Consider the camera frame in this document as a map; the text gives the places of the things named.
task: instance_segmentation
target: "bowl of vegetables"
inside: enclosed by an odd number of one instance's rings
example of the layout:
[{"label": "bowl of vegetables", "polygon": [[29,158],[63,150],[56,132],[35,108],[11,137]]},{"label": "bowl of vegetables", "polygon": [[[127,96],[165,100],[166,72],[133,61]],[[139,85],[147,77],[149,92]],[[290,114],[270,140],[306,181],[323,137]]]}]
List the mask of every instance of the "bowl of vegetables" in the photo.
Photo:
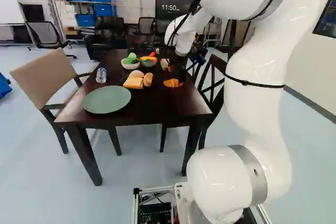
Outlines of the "bowl of vegetables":
[{"label": "bowl of vegetables", "polygon": [[157,57],[144,56],[140,58],[141,64],[146,68],[154,67],[157,63]]},{"label": "bowl of vegetables", "polygon": [[133,70],[139,67],[140,60],[137,59],[137,55],[135,53],[130,53],[127,58],[121,60],[121,65],[124,69]]}]

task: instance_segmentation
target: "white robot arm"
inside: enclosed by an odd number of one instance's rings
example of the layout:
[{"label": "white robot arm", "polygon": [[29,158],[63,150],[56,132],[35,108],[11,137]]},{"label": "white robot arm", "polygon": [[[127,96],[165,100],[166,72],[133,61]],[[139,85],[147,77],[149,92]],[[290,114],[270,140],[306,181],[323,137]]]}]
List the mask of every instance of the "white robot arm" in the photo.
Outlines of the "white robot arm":
[{"label": "white robot arm", "polygon": [[211,223],[234,223],[242,210],[288,191],[292,168],[281,136],[279,102],[294,47],[316,19],[320,0],[201,0],[172,21],[165,43],[183,56],[212,16],[254,20],[253,38],[228,62],[225,107],[248,134],[245,144],[196,152],[187,165],[195,203]]}]

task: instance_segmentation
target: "green plate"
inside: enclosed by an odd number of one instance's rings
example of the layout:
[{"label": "green plate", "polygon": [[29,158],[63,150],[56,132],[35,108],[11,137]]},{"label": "green plate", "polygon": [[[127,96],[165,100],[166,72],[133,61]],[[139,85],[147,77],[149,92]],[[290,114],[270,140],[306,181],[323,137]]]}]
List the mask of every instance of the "green plate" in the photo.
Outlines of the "green plate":
[{"label": "green plate", "polygon": [[131,92],[120,86],[106,86],[93,90],[83,100],[83,107],[93,114],[107,114],[125,107]]}]

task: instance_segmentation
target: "wooden dining table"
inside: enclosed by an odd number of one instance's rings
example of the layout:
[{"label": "wooden dining table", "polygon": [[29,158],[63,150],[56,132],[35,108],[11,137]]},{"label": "wooden dining table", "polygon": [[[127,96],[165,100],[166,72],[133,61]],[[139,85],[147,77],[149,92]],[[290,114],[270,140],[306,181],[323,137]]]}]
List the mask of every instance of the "wooden dining table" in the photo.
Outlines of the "wooden dining table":
[{"label": "wooden dining table", "polygon": [[[96,186],[102,184],[102,176],[98,169],[86,129],[108,130],[112,143],[118,155],[121,155],[116,126],[164,124],[189,125],[187,143],[182,163],[182,175],[186,175],[186,165],[195,152],[202,129],[209,118],[213,116],[210,108],[196,89],[191,77],[186,75],[184,84],[179,88],[169,88],[163,81],[169,78],[168,70],[162,70],[160,59],[152,68],[140,66],[144,73],[154,74],[150,87],[142,90],[130,89],[131,101],[117,112],[110,114],[90,114],[83,108],[82,102],[91,91],[105,86],[122,86],[131,70],[121,66],[121,60],[126,58],[130,49],[114,49],[95,68],[89,78],[68,101],[64,109],[55,119],[55,126],[64,128],[87,173]],[[135,50],[137,57],[148,55],[147,50]],[[161,50],[160,58],[168,58],[174,52]],[[107,82],[97,83],[97,69],[107,70]]]}]

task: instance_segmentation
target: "white bowl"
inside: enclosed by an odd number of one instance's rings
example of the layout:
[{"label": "white bowl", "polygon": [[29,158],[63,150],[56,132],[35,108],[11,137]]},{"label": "white bowl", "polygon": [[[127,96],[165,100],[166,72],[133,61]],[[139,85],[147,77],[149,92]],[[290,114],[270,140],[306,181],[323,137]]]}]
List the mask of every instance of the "white bowl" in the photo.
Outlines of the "white bowl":
[{"label": "white bowl", "polygon": [[124,59],[121,60],[121,65],[123,66],[124,69],[128,69],[128,70],[133,70],[133,69],[136,69],[140,66],[140,60],[138,60],[138,63],[135,63],[135,64],[124,64]]}]

